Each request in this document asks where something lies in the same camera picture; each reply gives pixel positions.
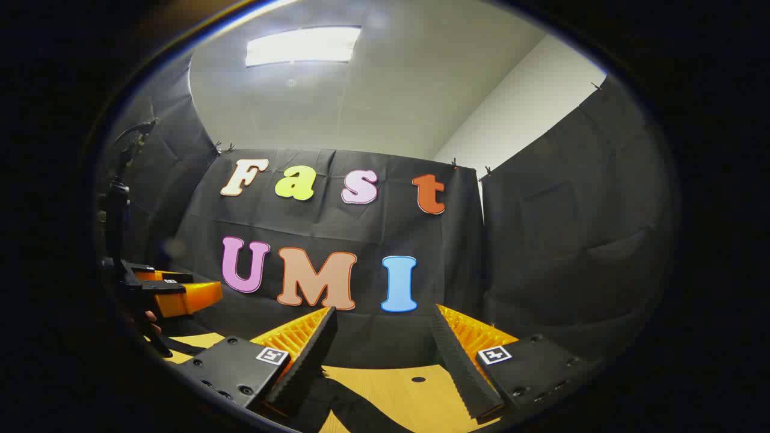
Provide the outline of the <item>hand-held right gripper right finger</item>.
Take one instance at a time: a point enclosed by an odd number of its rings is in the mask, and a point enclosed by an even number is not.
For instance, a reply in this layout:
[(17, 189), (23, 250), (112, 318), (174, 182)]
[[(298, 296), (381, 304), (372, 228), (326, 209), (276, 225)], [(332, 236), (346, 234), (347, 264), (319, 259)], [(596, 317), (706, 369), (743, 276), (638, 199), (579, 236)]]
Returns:
[(542, 334), (515, 337), (435, 304), (431, 332), (441, 364), (471, 419), (518, 423), (576, 392), (599, 359), (570, 352)]

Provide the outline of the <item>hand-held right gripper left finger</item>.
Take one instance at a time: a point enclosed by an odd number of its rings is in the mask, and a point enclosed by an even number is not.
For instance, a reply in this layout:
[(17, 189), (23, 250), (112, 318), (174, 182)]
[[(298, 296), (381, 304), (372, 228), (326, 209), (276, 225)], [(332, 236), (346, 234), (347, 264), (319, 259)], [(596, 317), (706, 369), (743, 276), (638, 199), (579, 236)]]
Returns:
[(336, 332), (337, 310), (324, 307), (253, 340), (225, 337), (179, 370), (233, 405), (288, 419), (322, 372)]

